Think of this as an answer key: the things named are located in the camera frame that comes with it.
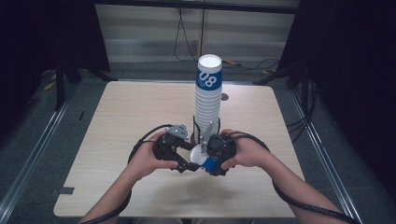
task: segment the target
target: cup stack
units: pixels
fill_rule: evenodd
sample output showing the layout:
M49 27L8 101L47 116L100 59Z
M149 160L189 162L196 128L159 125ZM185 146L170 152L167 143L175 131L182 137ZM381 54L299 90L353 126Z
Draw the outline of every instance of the cup stack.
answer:
M196 143L200 142L200 137L205 133L210 122L213 122L211 133L218 132L221 83L221 58L213 54L202 56L198 61L195 79L194 140Z

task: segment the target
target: light wood tabletop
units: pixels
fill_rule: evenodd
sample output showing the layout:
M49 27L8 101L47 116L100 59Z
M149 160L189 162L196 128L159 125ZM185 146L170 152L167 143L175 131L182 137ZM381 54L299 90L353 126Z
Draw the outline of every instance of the light wood tabletop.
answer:
M260 138L301 178L303 173L270 87L226 85L221 129ZM54 207L59 217L82 217L125 168L144 134L162 124L186 124L193 130L194 83L110 82L81 143L65 187ZM190 152L180 148L188 158ZM121 217L293 217L260 168L236 166L226 176L157 170L138 181Z

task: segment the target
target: black cable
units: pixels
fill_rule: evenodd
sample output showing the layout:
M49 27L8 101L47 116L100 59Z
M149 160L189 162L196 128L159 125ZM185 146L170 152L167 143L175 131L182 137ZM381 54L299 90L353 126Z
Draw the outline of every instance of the black cable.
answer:
M251 134L248 134L248 133L241 133L241 135L237 135L236 137L233 137L232 139L227 140L224 143L224 145L227 145L231 141L235 141L235 140L241 139L241 138L252 139L253 141L257 142L259 145L261 145L264 149L270 151L269 148L267 147L267 145L265 145L263 141L261 141L259 138L255 137L255 136L253 136ZM279 187L274 182L273 182L273 185L274 185L274 189L275 189L277 195L283 201L285 201L286 203L288 203L290 205L299 207L301 209L304 209L304 210L307 210L307 211L310 211L310 212L322 214L322 215L325 215L325 216L328 216L328 217L333 217L333 218L345 221L345 222L350 223L350 224L359 224L359 222L357 220L355 220L354 218L349 217L349 216L347 216L345 214L342 214L342 213L339 213L339 212L335 212L335 211L330 210L330 209L317 207L317 206L314 206L314 205L311 205L311 204L298 202L298 201L292 199L291 197L289 197L288 195L286 195L285 193L283 193L282 190L280 190Z
M260 64L264 63L264 62L268 62L268 61L275 61L273 64L266 66L266 67L259 67ZM272 68L275 65L277 65L279 63L279 59L264 59L259 61L259 63L256 64L256 66L254 67L246 67L244 65L238 65L236 67L233 66L223 66L223 68L225 69L231 69L231 70L235 70L235 71L250 71L250 70L264 70L264 69L268 69L268 68Z
M310 122L312 115L314 113L314 109L315 109L317 98L318 98L318 87L314 84L313 80L311 80L310 94L311 94L311 98L312 98L312 105L311 105L311 108L309 109L308 113L302 119L299 119L298 121L295 121L295 122L287 125L287 127L291 127L291 126L294 126L294 125L300 123L301 121L303 122L300 125L298 125L296 128L289 131L289 133L293 133L301 128L301 130L298 132L296 137L294 137L294 139L291 141L292 143L295 143L297 141L297 139L301 136L304 129L309 125L309 122Z
M175 46L174 46L174 55L179 61L182 61L182 62L188 62L188 61L198 62L194 58L194 56L192 55L192 52L191 52L191 49L190 49L189 39L187 38L186 29L184 28L184 22L183 22L183 18L181 16L181 8L178 9L178 15L179 15L179 19L178 19L177 35L176 35ZM177 51L178 32L180 30L180 25L181 25L181 28L183 30L184 38L186 40L187 49L189 50L189 53L190 53L190 56L192 57L192 60L182 60L182 59L177 57L176 51Z
M298 207L298 208L301 208L301 209L304 209L304 210L307 210L307 211L310 211L310 212L319 213L319 214L322 214L322 215L325 215L325 216L328 216L328 217L334 217L336 219L345 221L345 222L350 223L350 224L359 224L359 221L357 221L354 218L349 217L349 216L347 216L345 214L342 214L342 213L339 213L339 212L335 212L335 211L330 210L330 209L321 208L321 207L317 207L317 206L314 206L314 205L310 205L310 204L306 204L306 203L301 203L301 202L295 201L292 198L290 198L288 195L284 194L282 192L282 190L280 190L274 182L273 182L273 185L274 185L274 189L275 189L277 195L283 201L285 201L286 203L288 203L290 205L293 205L295 207Z
M109 220L109 219L115 217L116 215L121 213L126 208L126 206L128 206L128 203L131 200L131 194L132 194L132 191L129 192L128 196L126 196L125 201L116 210L114 210L102 217L97 217L95 219L83 222L82 224L97 224L97 223L101 223L101 222L104 222L106 220Z
M172 126L173 126L172 124L163 124L163 125L160 125L160 126L154 128L154 129L152 129L152 130L149 131L148 133L146 133L140 140L142 140L142 141L145 140L147 137L149 137L149 135L151 135L152 133L154 133L154 132L160 130L161 128L169 128L169 127L172 127Z
M154 145L159 145L157 142L154 142L154 141L151 141L151 140L147 140L147 141L143 141L143 143L147 143L147 142L150 142L150 143L153 143Z
M221 127L221 121L220 121L220 118L219 118L219 125L218 125L218 132L217 132L217 134L219 134L219 132L220 132L220 127Z

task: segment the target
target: metal frame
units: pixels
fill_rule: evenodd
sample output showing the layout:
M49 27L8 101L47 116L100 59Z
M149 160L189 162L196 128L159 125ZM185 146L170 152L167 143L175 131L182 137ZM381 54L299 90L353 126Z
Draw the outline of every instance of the metal frame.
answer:
M8 188L6 194L0 202L0 224L6 224L9 217L11 216L12 211L14 210L33 172L35 171L35 168L40 162L47 144L49 143L52 135L55 133L58 124L61 122L64 112L69 106L71 98L73 98L76 89L77 85L74 85L64 104L62 104L60 108L53 113L51 119L49 120L49 124L42 133L40 139L35 145L35 148L33 149L26 163L23 165L17 178L14 180L11 187Z
M300 117L305 118L305 112L302 108L302 100L300 99L299 94L296 90L290 91L291 98L295 103L298 113ZM355 204L352 201L352 198L347 193L347 189L345 188L340 176L332 164L332 160L330 159L329 154L327 154L326 148L323 146L323 143L318 135L317 130L314 127L314 124L311 121L307 122L306 131L312 141L312 144L315 147L316 152L318 153L318 157L323 165L323 168L326 172L327 177L329 177L330 183L332 184L332 188L335 191L335 194L338 197L338 201L343 207L344 212L358 220L359 223L363 224L361 221L361 217L355 207Z
M266 12L280 14L312 14L315 10L298 7L273 7L249 4L230 4L216 2L195 2L195 1L154 1L154 0L79 0L79 3L93 3L100 5L116 6L139 6L139 7L178 7L195 9L213 9L223 11L247 11L247 12Z

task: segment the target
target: finger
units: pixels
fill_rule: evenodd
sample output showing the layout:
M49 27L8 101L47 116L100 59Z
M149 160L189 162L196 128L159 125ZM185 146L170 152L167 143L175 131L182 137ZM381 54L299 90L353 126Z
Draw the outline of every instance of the finger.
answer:
M237 165L237 162L235 161L234 158L231 158L227 161L225 161L222 165L221 165L221 169L223 170L228 170L231 167L234 167L235 165Z
M171 169L178 167L177 161L157 161L157 169Z
M220 134L228 134L228 133L234 133L234 130L232 130L232 129L223 129Z
M165 134L165 132L158 132L158 133L155 133L154 135L152 135L152 136L150 137L149 141L155 142L155 141L158 140L158 138L159 138L160 136L162 136L162 135L164 135L164 134Z

